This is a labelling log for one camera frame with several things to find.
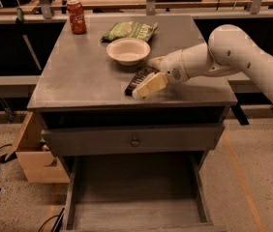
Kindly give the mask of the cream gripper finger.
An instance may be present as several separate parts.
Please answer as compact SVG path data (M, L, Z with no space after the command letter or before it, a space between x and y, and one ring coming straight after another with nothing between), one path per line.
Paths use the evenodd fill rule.
M142 99L150 94L160 91L167 87L167 75L163 72L150 73L141 81L133 90L132 96L134 99Z
M160 69L160 65L164 60L164 56L151 58L147 61L147 66L156 70Z

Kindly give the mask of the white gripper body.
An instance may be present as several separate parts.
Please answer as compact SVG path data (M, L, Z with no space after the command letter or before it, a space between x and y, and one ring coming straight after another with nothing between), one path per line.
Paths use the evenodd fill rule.
M189 80L183 64L182 53L182 50L171 52L160 63L160 71L167 75L169 83L182 83Z

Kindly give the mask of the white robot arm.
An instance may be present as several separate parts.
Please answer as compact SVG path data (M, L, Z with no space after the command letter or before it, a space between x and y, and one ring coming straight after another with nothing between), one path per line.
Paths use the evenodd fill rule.
M240 28L223 25L207 43L149 61L161 73L147 85L180 80L191 84L218 76L248 81L272 101L247 106L250 124L230 117L218 146L200 175L212 219L229 232L273 232L273 56L261 50Z

